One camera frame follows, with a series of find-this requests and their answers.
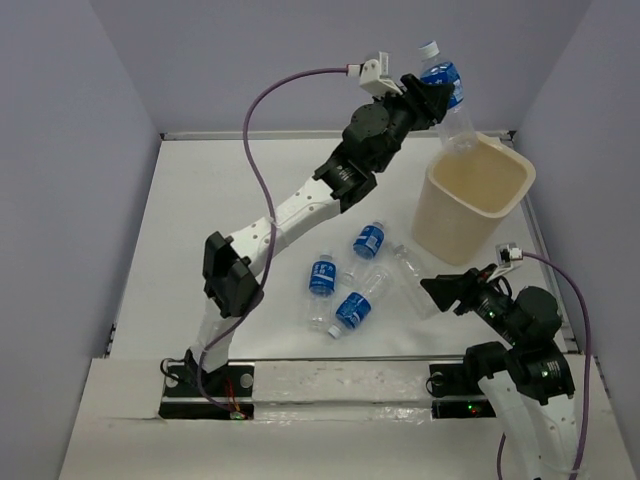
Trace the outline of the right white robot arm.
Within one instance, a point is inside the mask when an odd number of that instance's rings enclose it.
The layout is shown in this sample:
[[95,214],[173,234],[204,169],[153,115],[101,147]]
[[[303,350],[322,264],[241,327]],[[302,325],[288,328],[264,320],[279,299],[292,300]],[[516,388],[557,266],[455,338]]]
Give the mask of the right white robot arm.
[[442,312],[473,313],[499,340],[470,346],[461,362],[433,366],[435,398],[483,395],[527,479],[584,479],[586,418],[576,417],[569,362],[555,341],[556,298],[540,287],[513,292],[495,264],[425,278],[421,287]]

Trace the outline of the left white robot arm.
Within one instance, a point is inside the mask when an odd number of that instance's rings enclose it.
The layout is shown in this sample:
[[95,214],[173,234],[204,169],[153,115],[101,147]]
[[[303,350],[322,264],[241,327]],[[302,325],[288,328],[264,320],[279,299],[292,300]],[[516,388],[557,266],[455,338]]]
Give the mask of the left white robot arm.
[[198,394],[219,388],[233,332],[262,301],[274,257],[364,199],[410,132],[442,122],[454,92],[451,83],[426,84],[412,74],[378,84],[380,92],[355,110],[328,160],[291,197],[275,205],[266,193],[266,216],[229,236],[214,232],[206,239],[205,315],[185,354],[186,381]]

